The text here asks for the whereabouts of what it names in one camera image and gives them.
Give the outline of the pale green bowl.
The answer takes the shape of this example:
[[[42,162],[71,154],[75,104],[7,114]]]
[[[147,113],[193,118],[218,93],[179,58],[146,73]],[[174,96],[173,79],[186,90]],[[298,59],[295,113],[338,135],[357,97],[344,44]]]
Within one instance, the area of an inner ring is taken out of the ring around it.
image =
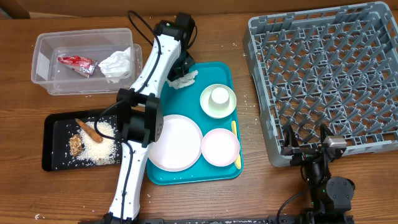
[[[211,92],[217,88],[223,87],[229,93],[229,101],[225,105],[216,105],[211,99]],[[221,119],[229,116],[236,109],[236,95],[234,91],[222,84],[213,84],[206,87],[200,95],[200,106],[202,110],[211,118]]]

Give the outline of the brown mushroom piece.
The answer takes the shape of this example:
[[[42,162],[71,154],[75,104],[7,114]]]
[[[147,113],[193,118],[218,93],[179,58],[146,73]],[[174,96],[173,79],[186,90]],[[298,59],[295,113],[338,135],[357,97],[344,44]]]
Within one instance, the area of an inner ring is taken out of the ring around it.
[[[79,134],[75,134],[69,139],[69,146],[70,146],[70,154],[73,157],[78,156],[82,152],[83,146]]]

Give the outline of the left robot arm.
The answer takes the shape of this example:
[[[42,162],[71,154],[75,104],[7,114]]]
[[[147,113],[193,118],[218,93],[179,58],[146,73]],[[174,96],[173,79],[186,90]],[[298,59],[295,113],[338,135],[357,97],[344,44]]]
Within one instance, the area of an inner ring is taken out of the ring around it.
[[[163,128],[163,85],[184,77],[195,63],[187,52],[197,36],[191,15],[180,12],[173,22],[162,20],[150,31],[154,35],[152,51],[139,78],[130,88],[120,89],[115,104],[101,114],[116,115],[118,131],[112,139],[122,145],[116,193],[101,223],[139,223],[147,153]]]

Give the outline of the white napkin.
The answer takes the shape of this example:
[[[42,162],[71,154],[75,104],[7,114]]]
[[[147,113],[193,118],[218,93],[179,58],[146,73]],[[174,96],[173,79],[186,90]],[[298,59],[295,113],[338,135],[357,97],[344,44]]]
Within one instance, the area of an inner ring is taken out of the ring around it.
[[[167,83],[169,84],[169,87],[172,87],[176,90],[190,86],[194,84],[195,82],[195,77],[198,75],[198,70],[194,70],[188,74],[186,74],[184,77],[178,78],[174,81],[167,80]]]
[[[116,51],[108,58],[99,63],[101,73],[107,78],[108,82],[118,83],[120,77],[130,72],[131,48],[124,51]]]

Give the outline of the large white plate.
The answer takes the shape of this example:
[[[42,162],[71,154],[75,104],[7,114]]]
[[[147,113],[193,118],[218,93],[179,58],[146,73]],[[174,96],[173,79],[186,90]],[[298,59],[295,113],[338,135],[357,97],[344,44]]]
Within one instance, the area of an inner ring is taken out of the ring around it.
[[[167,115],[159,140],[149,149],[149,160],[168,172],[183,171],[201,156],[202,139],[202,132],[192,119],[179,114]]]

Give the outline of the orange carrot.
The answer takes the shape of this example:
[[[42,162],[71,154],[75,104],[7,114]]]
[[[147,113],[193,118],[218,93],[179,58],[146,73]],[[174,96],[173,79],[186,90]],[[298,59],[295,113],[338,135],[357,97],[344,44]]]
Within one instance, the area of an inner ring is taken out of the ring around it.
[[[103,137],[100,136],[93,128],[91,128],[89,125],[84,123],[82,120],[75,118],[76,123],[84,130],[84,132],[89,135],[89,137],[97,143],[102,143],[103,142]]]

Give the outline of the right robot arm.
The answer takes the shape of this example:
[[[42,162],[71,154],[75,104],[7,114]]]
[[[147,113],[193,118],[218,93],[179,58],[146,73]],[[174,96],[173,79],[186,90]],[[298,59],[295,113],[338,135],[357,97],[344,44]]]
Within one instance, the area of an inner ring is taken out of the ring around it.
[[[284,129],[285,140],[281,150],[284,156],[291,156],[290,165],[299,166],[302,179],[308,189],[286,200],[276,215],[277,223],[353,223],[347,216],[351,210],[355,184],[352,180],[332,177],[329,163],[339,159],[347,148],[341,136],[335,136],[325,124],[320,125],[321,143],[316,146],[300,146],[291,126]],[[299,215],[281,217],[283,208],[295,198],[310,194],[310,208],[304,208]]]

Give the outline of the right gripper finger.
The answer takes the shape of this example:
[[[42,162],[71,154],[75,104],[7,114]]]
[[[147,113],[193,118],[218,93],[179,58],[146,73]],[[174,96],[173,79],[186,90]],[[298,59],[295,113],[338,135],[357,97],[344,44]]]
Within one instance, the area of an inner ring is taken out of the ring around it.
[[[292,126],[289,124],[285,129],[285,140],[283,144],[283,149],[298,149],[299,144],[293,131]]]
[[[320,137],[323,145],[331,146],[334,134],[325,124],[320,125]]]

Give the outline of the white cup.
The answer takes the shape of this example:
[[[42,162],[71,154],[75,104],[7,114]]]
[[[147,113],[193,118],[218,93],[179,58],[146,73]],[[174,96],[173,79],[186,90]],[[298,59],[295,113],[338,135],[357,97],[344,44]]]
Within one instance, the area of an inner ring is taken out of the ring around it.
[[[223,87],[217,87],[211,92],[211,99],[216,105],[225,105],[229,101],[229,93]]]

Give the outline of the red snack wrapper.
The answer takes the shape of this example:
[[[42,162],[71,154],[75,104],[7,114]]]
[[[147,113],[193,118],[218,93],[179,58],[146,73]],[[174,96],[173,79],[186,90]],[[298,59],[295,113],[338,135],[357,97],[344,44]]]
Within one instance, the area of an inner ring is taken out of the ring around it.
[[[96,60],[76,55],[58,57],[57,60],[86,78],[89,78],[93,74],[95,67],[97,66]]]

